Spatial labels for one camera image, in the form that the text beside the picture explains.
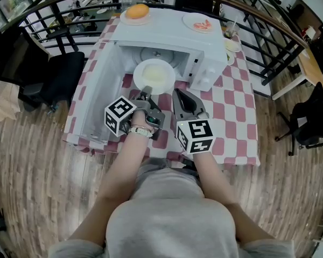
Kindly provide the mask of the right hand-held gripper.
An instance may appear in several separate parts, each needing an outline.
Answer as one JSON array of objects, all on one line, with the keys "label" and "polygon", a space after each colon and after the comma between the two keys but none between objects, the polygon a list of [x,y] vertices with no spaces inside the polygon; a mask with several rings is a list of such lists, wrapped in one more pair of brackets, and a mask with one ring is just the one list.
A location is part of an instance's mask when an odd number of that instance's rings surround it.
[{"label": "right hand-held gripper", "polygon": [[201,99],[189,91],[176,88],[172,100],[176,119],[175,138],[183,151],[186,154],[210,152],[215,136],[211,127],[212,119],[205,112]]}]

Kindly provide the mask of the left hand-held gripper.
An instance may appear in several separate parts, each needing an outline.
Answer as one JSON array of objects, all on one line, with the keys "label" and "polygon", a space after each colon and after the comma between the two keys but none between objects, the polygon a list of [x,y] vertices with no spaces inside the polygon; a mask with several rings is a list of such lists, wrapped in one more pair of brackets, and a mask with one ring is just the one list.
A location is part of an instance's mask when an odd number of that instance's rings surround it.
[{"label": "left hand-held gripper", "polygon": [[151,139],[157,140],[159,138],[165,115],[151,99],[152,90],[152,87],[145,86],[138,98],[128,100],[126,97],[120,96],[104,109],[104,123],[114,136],[120,137],[127,134],[131,127],[133,113],[143,111],[146,123],[153,127]]}]

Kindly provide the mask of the white microwave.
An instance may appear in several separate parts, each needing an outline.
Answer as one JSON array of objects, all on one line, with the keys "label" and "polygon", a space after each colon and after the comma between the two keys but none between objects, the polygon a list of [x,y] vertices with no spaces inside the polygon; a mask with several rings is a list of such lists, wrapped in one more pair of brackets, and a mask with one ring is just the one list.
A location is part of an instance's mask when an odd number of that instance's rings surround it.
[{"label": "white microwave", "polygon": [[193,90],[209,91],[227,66],[226,49],[220,22],[209,18],[211,33],[191,30],[182,22],[185,12],[151,8],[151,21],[144,25],[126,25],[120,21],[110,38],[122,60],[122,69],[133,73],[143,62],[144,47],[174,51],[170,63],[178,81]]}]

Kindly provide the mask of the person's left forearm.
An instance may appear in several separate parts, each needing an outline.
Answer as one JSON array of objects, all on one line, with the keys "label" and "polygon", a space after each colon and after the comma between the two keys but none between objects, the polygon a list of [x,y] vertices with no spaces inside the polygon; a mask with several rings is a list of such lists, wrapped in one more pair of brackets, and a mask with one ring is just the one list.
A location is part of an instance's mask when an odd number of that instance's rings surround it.
[{"label": "person's left forearm", "polygon": [[136,133],[128,134],[120,152],[101,181],[97,195],[99,198],[118,203],[130,198],[148,143],[147,137]]}]

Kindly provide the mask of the person's right forearm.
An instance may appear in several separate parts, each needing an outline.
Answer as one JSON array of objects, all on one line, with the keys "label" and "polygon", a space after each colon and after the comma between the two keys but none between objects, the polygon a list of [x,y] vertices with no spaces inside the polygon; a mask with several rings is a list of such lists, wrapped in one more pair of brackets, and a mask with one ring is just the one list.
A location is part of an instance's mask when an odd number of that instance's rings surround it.
[{"label": "person's right forearm", "polygon": [[197,153],[193,161],[199,174],[204,195],[224,206],[238,203],[234,188],[215,161],[212,153]]}]

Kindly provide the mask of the person's left hand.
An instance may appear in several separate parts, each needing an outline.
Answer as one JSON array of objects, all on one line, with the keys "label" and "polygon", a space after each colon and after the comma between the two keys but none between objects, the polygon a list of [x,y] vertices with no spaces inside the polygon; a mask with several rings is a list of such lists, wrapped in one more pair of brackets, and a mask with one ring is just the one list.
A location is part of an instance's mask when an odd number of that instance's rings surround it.
[{"label": "person's left hand", "polygon": [[131,119],[131,126],[140,126],[150,131],[153,130],[153,127],[146,122],[146,115],[144,111],[135,111],[133,113]]}]

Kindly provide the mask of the white wristwatch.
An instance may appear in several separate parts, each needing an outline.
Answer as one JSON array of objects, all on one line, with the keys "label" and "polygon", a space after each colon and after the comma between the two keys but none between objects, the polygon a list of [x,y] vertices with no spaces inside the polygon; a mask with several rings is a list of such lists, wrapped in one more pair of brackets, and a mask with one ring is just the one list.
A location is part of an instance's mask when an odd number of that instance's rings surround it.
[{"label": "white wristwatch", "polygon": [[139,134],[139,135],[142,135],[146,138],[152,138],[152,136],[153,136],[153,133],[149,129],[147,129],[143,126],[132,126],[129,129],[129,133]]}]

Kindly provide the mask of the pink white checkered tablecloth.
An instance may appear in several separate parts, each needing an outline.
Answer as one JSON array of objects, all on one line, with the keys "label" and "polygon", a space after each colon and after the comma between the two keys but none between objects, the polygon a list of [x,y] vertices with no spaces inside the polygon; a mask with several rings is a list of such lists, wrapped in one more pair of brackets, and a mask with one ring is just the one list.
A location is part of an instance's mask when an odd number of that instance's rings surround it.
[{"label": "pink white checkered tablecloth", "polygon": [[[68,113],[63,140],[85,153],[118,152],[123,137],[104,125],[104,109],[119,96],[138,93],[132,75],[122,69],[121,56],[110,38],[120,24],[113,15],[86,63]],[[199,97],[213,119],[213,155],[219,164],[259,165],[256,106],[245,56],[239,52],[209,91]]]}]

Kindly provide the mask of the person's grey trousers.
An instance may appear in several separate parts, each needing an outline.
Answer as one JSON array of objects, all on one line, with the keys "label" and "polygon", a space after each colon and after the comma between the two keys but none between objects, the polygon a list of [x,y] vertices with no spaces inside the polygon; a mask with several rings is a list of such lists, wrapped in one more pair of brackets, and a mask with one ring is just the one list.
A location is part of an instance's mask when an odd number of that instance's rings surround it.
[{"label": "person's grey trousers", "polygon": [[184,166],[183,168],[173,167],[170,160],[155,157],[148,158],[141,164],[137,176],[143,175],[150,171],[157,171],[162,169],[172,169],[183,174],[192,175],[196,178],[199,177],[196,168],[189,168],[187,166]]}]

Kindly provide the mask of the orange fruit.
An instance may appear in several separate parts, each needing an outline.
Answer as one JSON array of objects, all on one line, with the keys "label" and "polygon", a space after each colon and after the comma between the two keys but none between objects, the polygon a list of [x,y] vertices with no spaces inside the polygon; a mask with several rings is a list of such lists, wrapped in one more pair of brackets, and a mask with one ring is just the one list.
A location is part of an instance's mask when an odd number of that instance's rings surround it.
[{"label": "orange fruit", "polygon": [[128,19],[141,19],[149,14],[149,7],[145,4],[135,4],[126,10],[125,16]]}]

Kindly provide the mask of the red shrimps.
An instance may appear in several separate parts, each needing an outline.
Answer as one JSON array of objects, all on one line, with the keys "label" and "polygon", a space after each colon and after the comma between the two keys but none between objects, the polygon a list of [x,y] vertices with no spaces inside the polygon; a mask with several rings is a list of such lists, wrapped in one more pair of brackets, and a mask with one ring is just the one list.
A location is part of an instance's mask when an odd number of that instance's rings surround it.
[{"label": "red shrimps", "polygon": [[205,19],[202,23],[194,23],[193,27],[197,31],[211,31],[212,30],[212,24],[208,19]]}]

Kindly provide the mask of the clear plastic drink cup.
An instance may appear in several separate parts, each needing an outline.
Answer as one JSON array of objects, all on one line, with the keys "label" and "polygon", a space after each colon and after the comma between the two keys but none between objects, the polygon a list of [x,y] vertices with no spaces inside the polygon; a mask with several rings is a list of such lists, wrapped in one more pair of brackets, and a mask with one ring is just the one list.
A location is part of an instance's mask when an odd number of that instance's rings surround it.
[{"label": "clear plastic drink cup", "polygon": [[235,36],[238,33],[239,29],[240,28],[236,22],[228,21],[226,23],[224,37],[231,39],[233,36]]}]

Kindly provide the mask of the black high-back office chair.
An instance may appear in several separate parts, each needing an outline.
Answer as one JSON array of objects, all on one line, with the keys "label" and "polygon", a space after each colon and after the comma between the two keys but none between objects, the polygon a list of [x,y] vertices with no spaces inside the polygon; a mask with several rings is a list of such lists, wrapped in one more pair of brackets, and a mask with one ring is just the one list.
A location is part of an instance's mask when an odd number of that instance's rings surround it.
[{"label": "black high-back office chair", "polygon": [[26,104],[29,111],[45,104],[54,112],[62,101],[70,107],[84,63],[83,52],[60,54],[48,61],[23,63],[18,69],[22,80],[18,98]]}]

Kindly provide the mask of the black metal railing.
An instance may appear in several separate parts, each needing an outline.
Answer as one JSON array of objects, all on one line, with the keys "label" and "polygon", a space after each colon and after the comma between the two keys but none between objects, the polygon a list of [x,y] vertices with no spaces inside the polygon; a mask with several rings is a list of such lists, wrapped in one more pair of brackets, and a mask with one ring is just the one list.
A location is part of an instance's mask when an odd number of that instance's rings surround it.
[{"label": "black metal railing", "polygon": [[[36,13],[39,10],[50,7],[52,14],[48,15],[49,18],[56,18],[58,23],[56,25],[45,27],[43,30],[47,32],[47,39],[58,39],[66,35],[66,27],[69,25],[75,25],[75,22],[69,24],[63,20],[62,14],[58,8],[57,3],[65,0],[44,0],[42,3],[36,1],[27,11],[22,13],[13,21],[4,26],[7,30],[9,27],[20,25],[28,15]],[[164,5],[161,3],[151,4],[153,8],[168,8],[185,12],[197,12],[203,13],[199,5],[187,6],[186,4],[192,0],[176,0],[174,5]],[[301,36],[299,27],[293,22],[291,18],[285,13],[285,11],[274,0],[207,0],[211,3],[213,8],[219,5],[227,5],[231,8],[237,9],[244,13],[244,20],[247,21],[252,18],[255,22],[261,22],[265,24],[269,32],[278,31],[282,36],[285,45],[278,43],[274,36],[265,36],[262,30],[254,30],[252,26],[245,26],[241,23],[238,27],[244,31],[247,31],[255,36],[256,39],[263,39],[266,45],[262,48],[261,45],[254,46],[247,42],[242,44],[250,49],[259,52],[262,57],[269,57],[270,62],[259,62],[248,58],[248,61],[263,68],[261,73],[251,71],[251,74],[262,78],[262,84],[267,85],[277,75],[286,68],[299,54],[308,49],[309,46],[304,38]]]}]

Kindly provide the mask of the person's grey shirt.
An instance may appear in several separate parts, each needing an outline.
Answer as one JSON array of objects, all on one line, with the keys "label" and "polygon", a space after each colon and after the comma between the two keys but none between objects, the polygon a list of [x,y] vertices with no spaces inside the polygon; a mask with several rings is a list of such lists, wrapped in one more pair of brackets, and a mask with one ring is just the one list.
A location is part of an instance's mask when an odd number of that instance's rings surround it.
[{"label": "person's grey shirt", "polygon": [[68,239],[48,258],[296,258],[291,241],[254,239],[246,218],[205,198],[194,176],[152,169],[110,216],[104,243]]}]

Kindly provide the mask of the wooden desk with white legs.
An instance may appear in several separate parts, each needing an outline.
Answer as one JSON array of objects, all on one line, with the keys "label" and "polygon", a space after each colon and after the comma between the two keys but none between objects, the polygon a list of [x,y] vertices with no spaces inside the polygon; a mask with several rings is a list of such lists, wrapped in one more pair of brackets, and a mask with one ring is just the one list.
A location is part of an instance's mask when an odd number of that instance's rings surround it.
[{"label": "wooden desk with white legs", "polygon": [[323,73],[309,48],[303,50],[298,55],[297,62],[300,66],[301,74],[283,89],[272,95],[271,98],[273,101],[288,93],[303,81],[308,81],[312,85],[316,85],[318,82],[321,82],[323,85]]}]

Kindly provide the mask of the beige patterned cloth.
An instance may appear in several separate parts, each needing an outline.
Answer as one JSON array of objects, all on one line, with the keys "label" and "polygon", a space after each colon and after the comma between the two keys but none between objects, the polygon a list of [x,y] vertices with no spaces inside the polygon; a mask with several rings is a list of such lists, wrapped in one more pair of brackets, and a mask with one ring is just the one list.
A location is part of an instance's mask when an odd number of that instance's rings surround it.
[{"label": "beige patterned cloth", "polygon": [[20,105],[23,104],[19,101],[18,94],[18,85],[0,81],[0,121],[17,119],[16,114],[21,112]]}]

